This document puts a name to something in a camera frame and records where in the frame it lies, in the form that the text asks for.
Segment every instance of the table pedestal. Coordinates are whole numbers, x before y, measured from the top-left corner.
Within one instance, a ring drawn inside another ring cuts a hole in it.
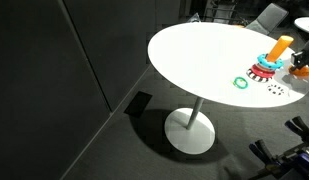
[[[198,97],[194,110],[181,108],[166,119],[165,133],[170,143],[187,154],[201,154],[210,149],[215,140],[211,121],[199,109],[203,99]]]

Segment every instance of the gray floor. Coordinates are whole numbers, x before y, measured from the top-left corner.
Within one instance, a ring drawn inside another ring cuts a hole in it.
[[[271,36],[282,33],[295,38],[294,50],[303,46],[293,28],[278,29]],[[153,97],[140,118],[129,117],[123,112],[138,91]],[[201,112],[213,123],[216,142],[206,153],[185,155],[169,145],[162,126],[171,111],[193,107],[195,100],[150,66],[65,179],[247,179],[263,168],[248,149],[251,142],[263,139],[273,154],[280,154],[301,143],[285,128],[286,120],[300,115],[309,126],[309,93],[295,103],[264,109],[205,100]]]

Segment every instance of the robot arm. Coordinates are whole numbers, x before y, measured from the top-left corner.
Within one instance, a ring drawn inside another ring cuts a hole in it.
[[[294,66],[290,69],[291,71],[301,69],[306,65],[309,66],[309,40],[306,42],[304,48],[300,52],[292,54],[291,62],[294,64]]]

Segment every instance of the green ring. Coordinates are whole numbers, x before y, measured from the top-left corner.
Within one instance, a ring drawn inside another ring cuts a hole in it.
[[[243,81],[243,82],[245,82],[245,86],[240,86],[240,85],[237,83],[237,81]],[[238,88],[240,88],[240,89],[246,89],[247,86],[248,86],[247,81],[246,81],[244,78],[242,78],[242,77],[236,77],[235,80],[234,80],[234,82],[233,82],[233,84],[234,84],[234,86],[236,86],[236,87],[238,87]]]

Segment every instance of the round table base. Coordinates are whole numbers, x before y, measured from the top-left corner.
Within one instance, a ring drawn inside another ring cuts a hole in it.
[[[211,121],[201,112],[191,129],[186,129],[192,111],[190,108],[181,108],[169,114],[165,121],[165,133],[176,149],[187,154],[201,154],[212,147],[215,130]]]

